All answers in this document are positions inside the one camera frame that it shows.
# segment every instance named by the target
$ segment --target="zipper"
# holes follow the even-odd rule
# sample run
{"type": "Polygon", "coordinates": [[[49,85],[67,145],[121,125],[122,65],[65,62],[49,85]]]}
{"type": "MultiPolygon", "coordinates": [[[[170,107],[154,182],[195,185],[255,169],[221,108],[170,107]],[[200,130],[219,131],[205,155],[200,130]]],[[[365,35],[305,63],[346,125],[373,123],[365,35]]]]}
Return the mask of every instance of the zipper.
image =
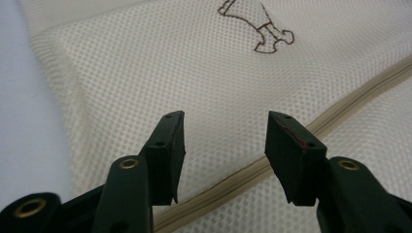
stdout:
{"type": "MultiPolygon", "coordinates": [[[[306,127],[322,140],[370,100],[410,77],[412,77],[412,56],[403,59],[339,100],[306,127]]],[[[272,168],[266,156],[263,156],[189,200],[155,216],[154,232],[177,230],[212,212],[271,175],[273,175],[272,168]]]]}

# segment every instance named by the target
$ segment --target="cartoon dog drawing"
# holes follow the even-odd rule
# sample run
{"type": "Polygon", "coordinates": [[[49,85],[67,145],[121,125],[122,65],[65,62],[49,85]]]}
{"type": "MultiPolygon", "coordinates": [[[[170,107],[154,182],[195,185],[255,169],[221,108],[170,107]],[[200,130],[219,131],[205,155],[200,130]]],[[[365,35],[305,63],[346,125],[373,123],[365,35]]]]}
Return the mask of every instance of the cartoon dog drawing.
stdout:
{"type": "Polygon", "coordinates": [[[278,43],[291,45],[294,35],[289,30],[280,30],[275,27],[264,6],[256,0],[226,0],[218,9],[224,17],[234,17],[247,22],[261,35],[261,41],[254,51],[273,53],[278,43]]]}

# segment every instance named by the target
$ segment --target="mesh laundry bag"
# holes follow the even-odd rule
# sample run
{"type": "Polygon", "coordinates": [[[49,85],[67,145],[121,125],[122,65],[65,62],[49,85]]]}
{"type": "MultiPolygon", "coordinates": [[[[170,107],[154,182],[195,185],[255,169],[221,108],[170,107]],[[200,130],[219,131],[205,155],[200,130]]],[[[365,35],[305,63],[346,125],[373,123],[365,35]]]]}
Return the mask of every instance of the mesh laundry bag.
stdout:
{"type": "MultiPolygon", "coordinates": [[[[323,139],[327,157],[365,164],[391,194],[412,200],[412,80],[369,102],[323,139]]],[[[176,232],[320,232],[316,208],[288,204],[273,175],[176,232]]]]}
{"type": "Polygon", "coordinates": [[[21,0],[64,113],[74,195],[184,110],[189,200],[263,156],[269,110],[307,125],[411,65],[410,1],[102,3],[21,0]]]}

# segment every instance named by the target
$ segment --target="white mesh fabric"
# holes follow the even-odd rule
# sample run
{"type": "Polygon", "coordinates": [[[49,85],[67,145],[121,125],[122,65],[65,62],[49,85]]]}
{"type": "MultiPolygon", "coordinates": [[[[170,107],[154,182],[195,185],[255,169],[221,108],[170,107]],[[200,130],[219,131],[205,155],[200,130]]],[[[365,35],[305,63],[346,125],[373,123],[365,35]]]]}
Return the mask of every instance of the white mesh fabric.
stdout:
{"type": "Polygon", "coordinates": [[[254,51],[262,38],[248,23],[218,13],[223,3],[136,4],[32,39],[65,114],[75,195],[184,110],[185,200],[263,155],[269,110],[308,124],[412,51],[409,1],[265,2],[295,37],[271,54],[254,51]]]}
{"type": "MultiPolygon", "coordinates": [[[[365,164],[391,194],[412,200],[412,79],[368,103],[324,140],[327,156],[365,164]]],[[[316,208],[288,205],[272,176],[176,232],[320,232],[316,208]]]]}

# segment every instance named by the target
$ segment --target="metal grommet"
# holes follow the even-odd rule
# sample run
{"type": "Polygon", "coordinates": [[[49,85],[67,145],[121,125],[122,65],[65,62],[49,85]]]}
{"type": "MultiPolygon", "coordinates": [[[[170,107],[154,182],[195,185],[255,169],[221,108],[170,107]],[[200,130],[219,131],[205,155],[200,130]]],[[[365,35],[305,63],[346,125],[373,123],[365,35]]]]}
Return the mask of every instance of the metal grommet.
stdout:
{"type": "Polygon", "coordinates": [[[360,165],[358,165],[357,163],[351,161],[351,160],[339,160],[337,162],[337,164],[339,164],[339,166],[347,169],[347,170],[351,170],[351,171],[358,171],[361,167],[360,165]]]}
{"type": "Polygon", "coordinates": [[[46,200],[43,198],[35,198],[21,204],[14,211],[15,217],[25,218],[34,216],[46,207],[46,200]]]}
{"type": "Polygon", "coordinates": [[[138,165],[139,165],[139,161],[137,159],[129,158],[129,159],[124,160],[120,164],[120,167],[122,169],[130,169],[130,168],[137,167],[138,165]]]}

